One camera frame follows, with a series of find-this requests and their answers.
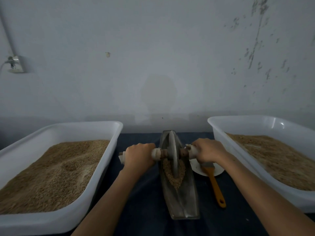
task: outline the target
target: table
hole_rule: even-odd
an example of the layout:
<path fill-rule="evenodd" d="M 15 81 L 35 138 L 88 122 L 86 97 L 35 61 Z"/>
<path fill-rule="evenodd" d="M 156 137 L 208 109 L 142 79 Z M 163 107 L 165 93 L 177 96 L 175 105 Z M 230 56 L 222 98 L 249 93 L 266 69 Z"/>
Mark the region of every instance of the table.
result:
<path fill-rule="evenodd" d="M 183 144 L 198 138 L 214 139 L 213 133 L 177 133 Z M 161 133 L 120 134 L 117 147 L 100 188 L 92 202 L 94 206 L 108 190 L 123 168 L 118 153 L 138 143 L 159 146 Z M 218 185 L 226 201 L 226 208 L 218 206 L 209 178 L 194 173 L 199 196 L 200 219 L 172 220 L 163 197 L 161 179 L 156 164 L 145 173 L 132 190 L 120 216 L 114 235 L 176 236 L 176 235 L 268 235 L 231 177 L 223 172 L 217 176 Z M 315 221 L 315 214 L 307 214 Z M 73 231 L 58 234 L 71 235 Z"/>

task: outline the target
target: white plastic tub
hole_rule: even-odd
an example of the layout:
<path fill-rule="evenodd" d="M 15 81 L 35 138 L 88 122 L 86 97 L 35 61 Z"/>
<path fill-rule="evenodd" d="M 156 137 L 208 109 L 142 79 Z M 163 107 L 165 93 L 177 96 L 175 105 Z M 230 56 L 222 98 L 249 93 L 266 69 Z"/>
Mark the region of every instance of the white plastic tub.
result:
<path fill-rule="evenodd" d="M 28 135 L 0 151 L 0 189 L 44 152 L 61 142 L 110 140 L 83 193 L 70 205 L 53 212 L 0 215 L 0 235 L 64 233 L 77 226 L 87 213 L 102 173 L 112 158 L 123 124 L 116 121 L 60 123 Z"/>
<path fill-rule="evenodd" d="M 315 212 L 315 191 L 287 186 L 265 171 L 258 161 L 235 143 L 225 132 L 242 135 L 267 135 L 295 148 L 315 160 L 315 131 L 281 118 L 270 116 L 211 117 L 215 139 L 235 155 L 250 171 L 278 191 L 284 198 L 305 213 Z"/>

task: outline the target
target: white wall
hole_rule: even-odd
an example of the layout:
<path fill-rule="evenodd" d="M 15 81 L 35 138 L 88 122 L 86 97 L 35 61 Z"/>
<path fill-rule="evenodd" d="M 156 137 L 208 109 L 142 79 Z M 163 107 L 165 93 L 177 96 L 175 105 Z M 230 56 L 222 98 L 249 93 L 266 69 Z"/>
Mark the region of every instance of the white wall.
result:
<path fill-rule="evenodd" d="M 254 1 L 0 0 L 29 72 L 2 72 L 0 147 L 65 121 L 210 131 L 210 116 L 264 114 L 315 129 L 315 0 Z"/>

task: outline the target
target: grain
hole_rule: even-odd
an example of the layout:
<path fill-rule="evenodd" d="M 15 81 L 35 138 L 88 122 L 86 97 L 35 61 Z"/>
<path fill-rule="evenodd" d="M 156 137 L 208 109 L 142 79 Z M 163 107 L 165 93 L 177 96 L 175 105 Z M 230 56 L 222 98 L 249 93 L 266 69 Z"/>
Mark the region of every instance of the grain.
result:
<path fill-rule="evenodd" d="M 109 142 L 51 146 L 0 190 L 0 214 L 49 212 L 71 204 L 85 190 Z"/>
<path fill-rule="evenodd" d="M 227 135 L 276 180 L 299 190 L 315 191 L 315 161 L 269 136 Z"/>
<path fill-rule="evenodd" d="M 177 191 L 185 176 L 186 167 L 184 162 L 182 160 L 179 160 L 178 178 L 174 178 L 172 173 L 171 161 L 167 160 L 166 158 L 163 159 L 163 169 L 167 179 Z"/>

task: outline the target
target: grinding wheel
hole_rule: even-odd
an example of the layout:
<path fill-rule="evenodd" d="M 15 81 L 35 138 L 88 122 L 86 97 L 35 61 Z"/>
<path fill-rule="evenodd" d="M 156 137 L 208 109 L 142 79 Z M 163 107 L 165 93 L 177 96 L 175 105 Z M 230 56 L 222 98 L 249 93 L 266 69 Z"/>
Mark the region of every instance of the grinding wheel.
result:
<path fill-rule="evenodd" d="M 178 157 L 178 151 L 176 148 L 175 135 L 173 131 L 170 131 L 169 136 L 168 136 L 168 141 L 169 141 L 168 154 L 170 154 L 171 158 L 173 159 L 173 176 L 174 178 L 178 178 L 179 157 Z"/>

